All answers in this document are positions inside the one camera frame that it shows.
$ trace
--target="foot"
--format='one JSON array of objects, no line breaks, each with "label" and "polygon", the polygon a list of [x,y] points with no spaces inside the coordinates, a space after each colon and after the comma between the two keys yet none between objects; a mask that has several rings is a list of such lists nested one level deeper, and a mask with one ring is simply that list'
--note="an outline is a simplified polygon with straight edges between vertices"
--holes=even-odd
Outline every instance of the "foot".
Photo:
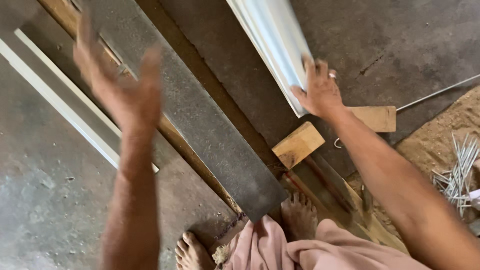
[{"label": "foot", "polygon": [[305,194],[288,193],[288,199],[282,202],[282,219],[288,242],[315,239],[317,209]]},{"label": "foot", "polygon": [[178,270],[213,270],[216,265],[204,246],[191,232],[184,232],[177,242]]}]

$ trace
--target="pink cloth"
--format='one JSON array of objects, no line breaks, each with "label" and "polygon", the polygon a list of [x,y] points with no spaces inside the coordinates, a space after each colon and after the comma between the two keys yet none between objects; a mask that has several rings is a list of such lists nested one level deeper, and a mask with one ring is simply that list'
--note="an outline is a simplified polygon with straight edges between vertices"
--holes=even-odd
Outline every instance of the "pink cloth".
[{"label": "pink cloth", "polygon": [[247,223],[233,238],[224,270],[429,270],[402,252],[360,239],[332,220],[318,224],[315,240],[287,243],[272,218]]}]

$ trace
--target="white aluminum profile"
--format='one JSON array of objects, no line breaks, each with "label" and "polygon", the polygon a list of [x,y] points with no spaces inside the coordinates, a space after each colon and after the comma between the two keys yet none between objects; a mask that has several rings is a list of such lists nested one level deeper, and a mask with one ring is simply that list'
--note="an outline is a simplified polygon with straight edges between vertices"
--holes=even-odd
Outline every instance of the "white aluminum profile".
[{"label": "white aluminum profile", "polygon": [[[118,137],[118,127],[38,48],[20,29],[15,35],[78,97],[101,119]],[[119,154],[112,149],[50,86],[45,83],[2,39],[0,54],[28,81],[88,142],[92,144],[115,168],[120,161]],[[156,173],[159,169],[152,164]]]},{"label": "white aluminum profile", "polygon": [[227,0],[297,117],[308,112],[290,91],[306,89],[302,54],[311,55],[288,0]]}]

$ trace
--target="hand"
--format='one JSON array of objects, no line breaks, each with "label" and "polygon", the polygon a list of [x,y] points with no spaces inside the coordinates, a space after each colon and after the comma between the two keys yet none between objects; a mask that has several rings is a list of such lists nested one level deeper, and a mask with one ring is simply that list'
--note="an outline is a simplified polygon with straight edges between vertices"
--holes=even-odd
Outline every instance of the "hand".
[{"label": "hand", "polygon": [[335,74],[335,71],[328,70],[328,63],[325,61],[317,59],[313,62],[313,59],[306,55],[302,58],[307,73],[307,91],[298,86],[290,89],[302,107],[311,114],[328,120],[338,109],[345,108],[335,78],[329,77],[329,74]]},{"label": "hand", "polygon": [[73,48],[73,58],[82,77],[124,134],[153,135],[160,118],[160,50],[147,50],[140,80],[131,87],[119,83],[115,70],[103,61],[102,51],[90,18],[82,15]]}]

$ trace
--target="sawdust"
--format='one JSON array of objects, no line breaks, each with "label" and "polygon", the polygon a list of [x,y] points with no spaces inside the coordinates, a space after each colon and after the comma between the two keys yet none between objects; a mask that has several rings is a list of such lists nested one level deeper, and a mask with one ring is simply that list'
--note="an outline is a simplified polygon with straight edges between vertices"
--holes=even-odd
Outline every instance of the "sawdust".
[{"label": "sawdust", "polygon": [[[453,151],[452,132],[455,137],[463,140],[466,134],[480,138],[480,86],[476,87],[430,122],[395,145],[395,149],[412,162],[430,179],[431,171],[449,170],[456,161]],[[478,188],[480,173],[473,172],[471,186]],[[352,188],[360,194],[361,178],[358,172],[346,178]],[[391,233],[398,235],[385,210],[374,202],[374,213],[384,223]],[[469,223],[480,215],[475,209],[465,212],[465,222]]]}]

